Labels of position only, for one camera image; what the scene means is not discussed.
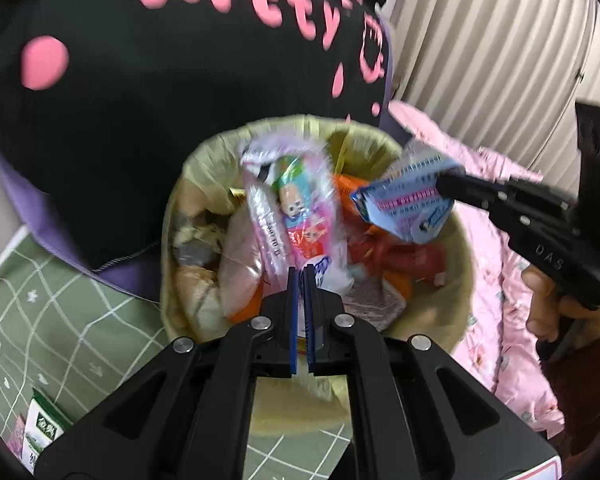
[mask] brown cloth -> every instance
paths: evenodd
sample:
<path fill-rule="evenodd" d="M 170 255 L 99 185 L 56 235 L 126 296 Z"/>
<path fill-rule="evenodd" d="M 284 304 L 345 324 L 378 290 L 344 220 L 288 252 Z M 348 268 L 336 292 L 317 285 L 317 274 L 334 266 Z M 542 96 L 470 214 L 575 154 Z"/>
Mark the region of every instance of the brown cloth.
<path fill-rule="evenodd" d="M 600 480 L 600 340 L 542 368 L 564 413 L 564 480 Z"/>

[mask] finger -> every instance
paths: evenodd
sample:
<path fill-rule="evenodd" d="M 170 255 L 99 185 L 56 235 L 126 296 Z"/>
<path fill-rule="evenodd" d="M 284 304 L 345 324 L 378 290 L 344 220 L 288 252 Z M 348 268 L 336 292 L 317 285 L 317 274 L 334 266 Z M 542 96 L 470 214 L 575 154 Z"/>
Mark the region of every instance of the finger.
<path fill-rule="evenodd" d="M 526 321 L 526 329 L 538 339 L 555 341 L 558 339 L 558 297 L 554 292 L 547 296 L 535 293 L 531 298 L 529 318 Z"/>
<path fill-rule="evenodd" d="M 571 319 L 596 319 L 600 316 L 600 308 L 597 310 L 584 308 L 573 296 L 561 298 L 558 310 L 562 316 Z"/>
<path fill-rule="evenodd" d="M 564 316 L 581 314 L 579 309 L 582 309 L 582 307 L 578 303 L 575 303 L 575 305 L 573 303 L 573 298 L 570 300 L 568 298 L 563 298 L 563 301 L 560 302 L 560 312 Z M 600 339 L 600 307 L 594 312 L 587 311 L 583 317 L 575 319 L 585 320 L 582 329 L 576 335 L 573 342 L 573 345 L 576 348 L 582 348 L 583 346 Z"/>
<path fill-rule="evenodd" d="M 540 296 L 547 296 L 555 288 L 554 281 L 534 266 L 529 266 L 522 271 L 522 281 Z"/>

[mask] purple fabric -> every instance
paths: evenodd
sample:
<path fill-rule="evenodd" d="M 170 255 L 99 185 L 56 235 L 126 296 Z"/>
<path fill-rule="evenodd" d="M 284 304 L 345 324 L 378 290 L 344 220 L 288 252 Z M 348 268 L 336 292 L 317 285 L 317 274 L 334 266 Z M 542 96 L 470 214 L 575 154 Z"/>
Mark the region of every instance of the purple fabric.
<path fill-rule="evenodd" d="M 380 12 L 378 12 L 378 19 L 380 21 L 380 25 L 382 27 L 382 33 L 384 34 L 384 38 L 389 42 L 389 48 L 387 49 L 388 52 L 388 56 L 389 59 L 386 62 L 386 73 L 384 74 L 384 102 L 382 102 L 382 113 L 383 114 L 387 114 L 388 113 L 388 106 L 389 106 L 389 101 L 391 100 L 391 80 L 393 78 L 394 75 L 394 56 L 392 53 L 392 48 L 391 48 L 391 31 L 389 30 L 389 25 L 387 25 L 387 22 L 384 18 L 384 16 L 382 16 L 382 14 L 380 14 Z"/>
<path fill-rule="evenodd" d="M 380 116 L 378 128 L 393 137 L 395 142 L 402 147 L 413 139 L 413 134 L 396 121 L 388 109 L 384 110 L 383 114 Z"/>
<path fill-rule="evenodd" d="M 0 179 L 31 235 L 47 251 L 117 290 L 149 301 L 160 300 L 160 244 L 133 259 L 95 273 L 80 261 L 76 247 L 45 193 L 15 171 L 1 154 Z"/>

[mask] pink bedsheet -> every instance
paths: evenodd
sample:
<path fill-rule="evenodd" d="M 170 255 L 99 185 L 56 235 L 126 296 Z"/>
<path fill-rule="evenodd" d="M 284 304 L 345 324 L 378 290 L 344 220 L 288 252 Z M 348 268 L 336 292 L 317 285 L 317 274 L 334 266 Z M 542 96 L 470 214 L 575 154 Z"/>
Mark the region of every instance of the pink bedsheet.
<path fill-rule="evenodd" d="M 452 156 L 469 174 L 488 180 L 541 179 L 497 152 L 472 150 L 406 103 L 391 102 L 389 110 L 415 137 Z M 528 262 L 507 247 L 508 236 L 485 211 L 461 203 L 454 210 L 473 252 L 474 295 L 466 333 L 453 357 L 529 426 L 551 438 L 562 431 L 564 418 L 542 375 L 536 338 L 525 327 L 531 293 L 520 272 Z"/>

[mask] pink polka dot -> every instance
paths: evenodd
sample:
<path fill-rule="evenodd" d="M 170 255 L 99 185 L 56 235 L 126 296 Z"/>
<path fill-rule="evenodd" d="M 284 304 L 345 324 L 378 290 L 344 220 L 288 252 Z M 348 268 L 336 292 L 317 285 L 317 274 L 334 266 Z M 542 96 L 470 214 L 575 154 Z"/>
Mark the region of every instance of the pink polka dot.
<path fill-rule="evenodd" d="M 30 90 L 46 90 L 64 75 L 69 51 L 52 36 L 39 36 L 22 49 L 22 85 Z"/>
<path fill-rule="evenodd" d="M 331 88 L 331 96 L 335 99 L 336 97 L 340 97 L 342 94 L 342 87 L 344 86 L 344 67 L 342 63 L 338 65 L 338 69 L 336 70 L 336 75 L 333 78 L 333 87 Z"/>

